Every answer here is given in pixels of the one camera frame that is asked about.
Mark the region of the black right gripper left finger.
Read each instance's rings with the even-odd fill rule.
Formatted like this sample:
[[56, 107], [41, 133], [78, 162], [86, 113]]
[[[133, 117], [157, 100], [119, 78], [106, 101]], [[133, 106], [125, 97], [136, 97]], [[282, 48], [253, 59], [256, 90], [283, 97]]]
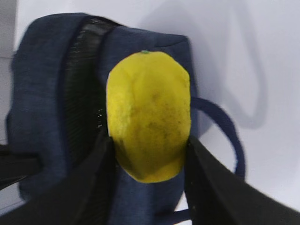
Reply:
[[2, 225], [106, 225], [116, 178], [113, 141], [101, 132], [94, 150], [48, 192], [0, 217]]

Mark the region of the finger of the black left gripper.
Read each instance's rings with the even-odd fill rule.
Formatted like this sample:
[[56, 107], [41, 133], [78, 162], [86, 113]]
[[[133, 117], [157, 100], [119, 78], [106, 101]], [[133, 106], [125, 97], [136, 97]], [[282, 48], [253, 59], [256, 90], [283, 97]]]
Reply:
[[42, 170], [42, 163], [35, 153], [13, 153], [9, 145], [0, 145], [0, 189], [35, 175]]

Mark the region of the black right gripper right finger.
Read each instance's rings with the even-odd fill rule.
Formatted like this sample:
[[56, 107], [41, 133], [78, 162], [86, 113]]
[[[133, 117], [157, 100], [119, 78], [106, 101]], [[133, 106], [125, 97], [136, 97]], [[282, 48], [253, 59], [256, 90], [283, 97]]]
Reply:
[[299, 212], [269, 198], [223, 166], [190, 136], [185, 194], [194, 225], [298, 225]]

